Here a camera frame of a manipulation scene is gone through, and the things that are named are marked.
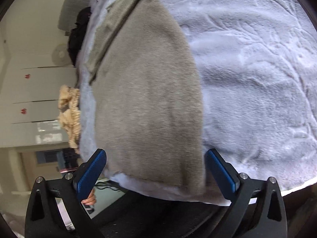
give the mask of brown cloth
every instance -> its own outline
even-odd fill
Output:
[[[159,0],[116,0],[103,26],[87,67],[110,174],[204,192],[199,76],[177,22]]]

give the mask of bed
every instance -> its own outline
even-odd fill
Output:
[[[80,153],[97,149],[96,100],[86,67],[94,34],[115,0],[91,15],[80,71]],[[189,44],[202,92],[201,155],[216,148],[238,172],[275,176],[282,195],[317,181],[317,33],[297,0],[160,0]],[[206,173],[203,194],[104,174],[129,190],[167,200],[228,205]]]

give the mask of black fabric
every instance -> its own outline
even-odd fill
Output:
[[[93,222],[105,237],[188,237],[223,207],[200,202],[155,199],[129,191]]]
[[[68,53],[73,65],[76,65],[77,55],[81,49],[90,19],[90,7],[82,9],[77,15],[76,28],[73,28],[68,40]]]

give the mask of taupe fleece fabric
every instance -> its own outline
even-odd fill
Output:
[[[96,43],[108,43],[94,51],[103,55],[101,63],[90,58],[88,65],[96,74],[97,146],[107,152],[110,174],[200,194],[202,101],[187,41],[159,0],[122,1],[110,7],[104,22],[112,38],[97,33]]]

